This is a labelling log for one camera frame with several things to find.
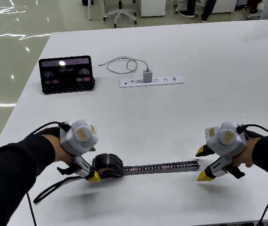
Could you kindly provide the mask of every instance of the tape measure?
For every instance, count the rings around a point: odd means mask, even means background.
[[[124,166],[123,161],[114,154],[99,154],[93,161],[92,166],[101,178],[119,178],[128,175],[172,173],[197,171],[200,167],[197,160],[179,161],[161,164]]]

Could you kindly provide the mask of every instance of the shoe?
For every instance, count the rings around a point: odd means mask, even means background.
[[[201,16],[201,23],[207,23],[207,20],[204,20]]]
[[[189,12],[187,10],[180,10],[180,16],[193,19],[196,17],[194,12]]]
[[[255,14],[255,13],[258,12],[258,9],[250,9],[250,8],[248,8],[248,7],[245,7],[245,8],[243,8],[243,12],[244,12],[244,13]]]

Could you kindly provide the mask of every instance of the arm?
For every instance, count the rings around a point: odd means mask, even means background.
[[[268,137],[247,140],[247,148],[233,158],[233,164],[246,163],[246,166],[257,165],[268,172]]]
[[[52,135],[30,135],[0,147],[0,226],[6,225],[36,177],[53,161],[72,159]]]

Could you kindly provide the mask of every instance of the white cabinet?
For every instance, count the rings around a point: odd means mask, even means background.
[[[139,0],[141,16],[164,16],[166,13],[166,0]]]

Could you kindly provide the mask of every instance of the white cable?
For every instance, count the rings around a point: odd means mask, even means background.
[[[127,61],[127,63],[126,63],[126,68],[127,68],[127,70],[128,70],[127,72],[116,72],[116,71],[114,71],[114,70],[112,70],[112,69],[109,68],[110,64],[112,64],[112,63],[116,63],[116,62],[120,62],[120,61]],[[134,68],[134,69],[130,69],[130,68],[129,68],[129,63],[130,63],[131,61],[133,61],[133,62],[135,63],[135,68]],[[107,62],[105,62],[105,63],[103,63],[103,64],[101,64],[101,65],[99,65],[99,66],[107,65],[107,70],[110,71],[110,72],[113,72],[113,73],[115,73],[115,74],[129,74],[129,73],[135,72],[135,71],[137,70],[137,68],[138,68],[138,63],[137,63],[137,61],[140,61],[140,62],[145,63],[146,66],[147,66],[146,71],[149,71],[149,66],[148,66],[148,64],[147,64],[145,61],[143,61],[143,60],[138,60],[138,59],[134,59],[134,58],[129,57],[129,56],[119,56],[119,57],[114,58],[114,59],[112,59],[112,60],[109,60],[109,61],[107,61]]]

